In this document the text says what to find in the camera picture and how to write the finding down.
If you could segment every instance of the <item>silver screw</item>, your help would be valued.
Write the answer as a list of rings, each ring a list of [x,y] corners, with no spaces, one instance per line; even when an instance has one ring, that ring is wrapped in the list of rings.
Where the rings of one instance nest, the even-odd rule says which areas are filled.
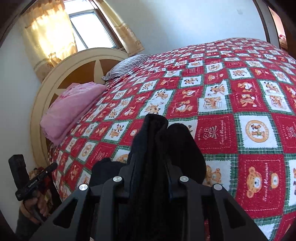
[[[87,188],[88,188],[88,186],[87,186],[86,184],[81,184],[81,185],[79,186],[79,189],[80,189],[81,191],[85,191]]]
[[[217,191],[221,191],[221,190],[222,190],[222,185],[220,185],[220,184],[215,184],[215,185],[214,185],[214,189],[217,190]]]
[[[186,176],[182,176],[182,177],[180,177],[180,181],[185,183],[185,182],[189,181],[189,178]]]
[[[115,182],[120,182],[121,180],[122,180],[122,177],[120,176],[113,177],[113,181]]]

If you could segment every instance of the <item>sunlit curtain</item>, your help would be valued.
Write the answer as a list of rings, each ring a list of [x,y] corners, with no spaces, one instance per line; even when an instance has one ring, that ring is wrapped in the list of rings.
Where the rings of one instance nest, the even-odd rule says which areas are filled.
[[[137,39],[129,26],[123,22],[120,16],[113,10],[113,8],[105,0],[95,0],[101,8],[105,17],[109,20],[115,29],[123,47],[129,56],[135,55],[144,50],[140,40]]]
[[[62,0],[38,0],[18,22],[26,53],[41,81],[55,65],[77,52]]]

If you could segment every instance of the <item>person's hand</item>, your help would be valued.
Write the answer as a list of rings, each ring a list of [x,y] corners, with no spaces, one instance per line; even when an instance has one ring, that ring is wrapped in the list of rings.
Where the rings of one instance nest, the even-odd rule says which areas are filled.
[[[47,207],[47,203],[44,199],[44,195],[41,194],[41,192],[39,191],[37,191],[37,197],[31,198],[22,202],[20,210],[23,213],[23,215],[29,218],[32,222],[39,224],[39,221],[33,215],[33,208],[35,205],[37,205],[40,213],[44,217],[48,216],[49,210]]]

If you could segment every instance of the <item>headboard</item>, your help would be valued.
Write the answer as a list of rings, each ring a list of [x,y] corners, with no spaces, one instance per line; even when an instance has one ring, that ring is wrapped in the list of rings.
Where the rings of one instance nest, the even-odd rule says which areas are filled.
[[[126,58],[128,54],[120,50],[92,48],[67,57],[51,70],[37,92],[31,113],[31,145],[38,167],[49,165],[47,147],[50,141],[43,135],[39,123],[50,105],[72,83],[104,84],[101,77]]]

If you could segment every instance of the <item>pink pillow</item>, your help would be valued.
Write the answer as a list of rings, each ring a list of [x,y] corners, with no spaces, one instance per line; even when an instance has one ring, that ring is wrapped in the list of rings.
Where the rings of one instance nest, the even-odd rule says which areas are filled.
[[[75,123],[89,110],[104,85],[89,82],[72,83],[43,115],[40,126],[46,138],[59,145]]]

